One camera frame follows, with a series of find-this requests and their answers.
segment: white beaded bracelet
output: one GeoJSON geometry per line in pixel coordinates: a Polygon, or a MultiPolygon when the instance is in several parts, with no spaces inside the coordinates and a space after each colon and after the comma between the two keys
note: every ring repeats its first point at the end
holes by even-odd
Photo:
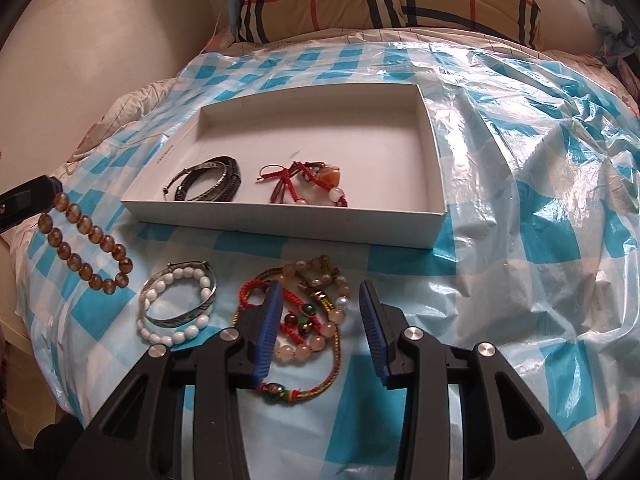
{"type": "Polygon", "coordinates": [[[194,339],[200,330],[209,324],[211,304],[214,299],[218,282],[216,275],[207,262],[181,262],[178,264],[168,264],[165,269],[156,272],[143,285],[138,298],[139,314],[136,324],[140,335],[151,344],[163,344],[171,347],[184,343],[186,340],[194,339]],[[200,304],[180,316],[170,319],[155,319],[148,315],[151,304],[166,290],[167,285],[171,285],[175,280],[181,278],[194,278],[200,285],[200,304]],[[194,321],[184,331],[176,331],[171,336],[158,335],[145,326],[145,319],[160,328],[178,328],[190,321],[194,321]]]}

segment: silver bangle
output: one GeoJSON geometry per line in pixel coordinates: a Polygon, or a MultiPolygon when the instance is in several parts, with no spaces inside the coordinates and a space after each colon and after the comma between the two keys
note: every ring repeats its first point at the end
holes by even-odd
{"type": "Polygon", "coordinates": [[[208,262],[180,262],[178,264],[167,264],[164,269],[156,272],[146,280],[143,285],[138,298],[138,307],[140,310],[139,318],[144,318],[148,320],[148,322],[160,328],[178,328],[179,326],[193,321],[198,316],[206,314],[209,311],[211,304],[213,303],[217,287],[218,281],[216,279],[216,275],[208,262]],[[202,302],[196,308],[170,319],[155,319],[148,315],[149,307],[156,300],[159,292],[163,292],[166,286],[173,283],[176,279],[181,279],[182,277],[191,278],[192,276],[196,277],[199,281],[201,281],[202,277],[206,276],[210,281],[210,286],[202,288],[202,302]]]}

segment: brown beaded bracelet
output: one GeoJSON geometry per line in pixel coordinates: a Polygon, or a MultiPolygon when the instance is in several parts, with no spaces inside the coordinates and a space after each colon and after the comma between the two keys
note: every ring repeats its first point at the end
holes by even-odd
{"type": "Polygon", "coordinates": [[[118,262],[120,272],[115,279],[102,279],[94,273],[92,266],[83,263],[82,258],[77,253],[71,252],[71,246],[63,241],[62,231],[53,227],[53,219],[48,212],[42,213],[38,219],[38,230],[47,235],[49,245],[58,250],[58,257],[66,261],[66,266],[73,272],[77,272],[80,278],[89,282],[92,290],[102,290],[105,294],[113,294],[116,286],[125,288],[129,285],[129,274],[133,270],[133,262],[127,257],[127,249],[122,244],[117,244],[111,235],[106,235],[102,229],[94,225],[89,215],[83,215],[78,204],[69,203],[69,196],[66,193],[58,193],[53,200],[54,207],[66,214],[66,219],[71,224],[76,224],[80,234],[87,235],[92,244],[100,244],[100,248],[105,253],[111,253],[113,259],[118,262]]]}

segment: beaded bracelet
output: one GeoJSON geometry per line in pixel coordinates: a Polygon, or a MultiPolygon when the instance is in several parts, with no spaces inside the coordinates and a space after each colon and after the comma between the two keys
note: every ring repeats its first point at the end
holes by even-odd
{"type": "Polygon", "coordinates": [[[127,249],[122,244],[117,244],[111,235],[106,235],[102,229],[94,225],[89,215],[83,215],[78,204],[69,203],[69,196],[60,192],[53,200],[55,209],[66,214],[66,219],[71,224],[76,224],[80,234],[87,235],[92,244],[99,244],[105,253],[111,253],[114,260],[118,262],[119,273],[115,278],[105,278],[104,280],[94,273],[92,266],[83,263],[82,258],[77,253],[71,252],[69,244],[62,239],[62,231],[53,227],[53,219],[48,212],[42,213],[38,219],[38,230],[47,235],[49,245],[58,250],[58,257],[66,261],[66,266],[73,272],[77,272],[80,278],[89,282],[92,290],[102,290],[105,294],[113,294],[116,286],[125,288],[129,285],[127,276],[133,270],[133,262],[127,258],[127,249]]]}
{"type": "Polygon", "coordinates": [[[341,275],[337,267],[332,266],[329,261],[329,257],[326,255],[320,256],[318,258],[313,258],[308,262],[299,261],[296,264],[287,264],[283,267],[268,269],[265,272],[260,273],[255,280],[251,280],[250,282],[245,283],[242,286],[239,293],[240,301],[238,310],[236,311],[232,319],[233,326],[236,325],[240,311],[244,308],[250,308],[252,306],[250,303],[248,303],[248,298],[251,295],[251,291],[253,290],[253,288],[263,288],[265,283],[264,280],[266,280],[270,276],[275,276],[275,279],[280,281],[281,283],[284,283],[290,278],[299,279],[299,287],[303,289],[316,303],[318,303],[322,307],[329,319],[329,323],[321,324],[316,317],[315,306],[309,303],[305,303],[303,300],[300,300],[300,298],[295,296],[295,294],[284,289],[284,299],[290,301],[297,308],[299,308],[302,314],[305,317],[308,317],[309,322],[304,322],[304,320],[303,322],[299,322],[297,316],[295,316],[295,313],[290,310],[289,313],[285,315],[284,323],[281,323],[280,325],[281,331],[291,336],[292,332],[294,332],[293,323],[295,321],[295,323],[298,325],[298,330],[301,336],[302,334],[306,335],[312,329],[315,329],[318,332],[319,338],[322,339],[322,344],[321,346],[320,344],[317,344],[316,349],[310,348],[310,351],[308,353],[306,352],[306,349],[301,349],[303,356],[300,357],[296,356],[298,348],[300,347],[300,342],[299,340],[292,337],[293,341],[298,344],[296,348],[294,349],[290,345],[280,346],[278,342],[276,342],[276,347],[274,348],[274,357],[278,357],[284,362],[287,362],[294,358],[297,360],[305,360],[311,354],[311,351],[319,351],[324,348],[325,336],[322,335],[319,330],[323,326],[326,329],[327,325],[329,325],[330,327],[325,333],[327,334],[326,338],[332,338],[334,364],[332,366],[331,372],[326,377],[326,379],[322,383],[318,384],[318,386],[310,390],[288,390],[282,384],[263,383],[258,387],[257,391],[258,393],[263,394],[268,400],[284,400],[285,402],[309,400],[313,397],[317,397],[318,395],[329,389],[329,387],[331,387],[336,377],[338,376],[338,373],[340,373],[340,334],[337,325],[343,322],[345,318],[344,308],[348,304],[348,297],[350,294],[348,286],[346,285],[346,279],[343,275],[341,275]],[[309,269],[322,272],[322,279],[311,280],[307,276],[305,276],[303,274],[303,271],[309,269]],[[331,302],[324,290],[322,290],[323,287],[329,286],[332,283],[339,284],[338,292],[341,293],[339,299],[342,298],[342,301],[340,302],[341,306],[339,307],[336,307],[331,302]]]}
{"type": "Polygon", "coordinates": [[[140,291],[138,297],[138,319],[136,325],[140,330],[140,335],[151,344],[164,344],[171,347],[184,343],[185,340],[194,339],[200,330],[209,324],[208,313],[216,293],[218,282],[208,262],[180,262],[178,264],[167,264],[167,266],[156,272],[148,280],[140,291]],[[200,304],[180,316],[170,319],[155,319],[148,314],[151,304],[158,298],[158,294],[164,292],[167,285],[171,285],[175,280],[181,278],[194,278],[200,285],[200,304]],[[194,324],[187,328],[177,330],[171,336],[159,335],[152,332],[145,326],[145,319],[159,328],[178,328],[185,323],[195,320],[194,324]]]}

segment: blue checkered plastic sheet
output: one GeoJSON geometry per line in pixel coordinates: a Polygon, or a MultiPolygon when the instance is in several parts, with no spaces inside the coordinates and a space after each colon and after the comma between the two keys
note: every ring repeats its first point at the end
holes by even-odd
{"type": "MultiPolygon", "coordinates": [[[[385,303],[441,341],[497,344],[593,478],[640,415],[639,133],[617,97],[563,65],[467,46],[302,44],[199,56],[164,102],[105,140],[68,181],[71,199],[129,250],[129,286],[113,296],[88,290],[35,234],[20,310],[58,402],[86,424],[147,347],[136,333],[137,292],[166,262],[206,259],[215,268],[220,287],[201,343],[229,325],[245,280],[327,253],[353,288],[372,279],[385,303]],[[201,106],[363,81],[422,90],[448,208],[434,250],[142,224],[121,205],[144,164],[201,106]]],[[[103,276],[117,272],[108,254],[58,222],[83,260],[103,276]]],[[[165,294],[184,310],[184,295],[165,294]]],[[[342,371],[317,399],[291,407],[240,395],[254,480],[392,478],[404,394],[376,379],[356,304],[342,334],[342,371]]],[[[310,387],[330,360],[323,352],[305,367],[274,364],[270,380],[310,387]]]]}

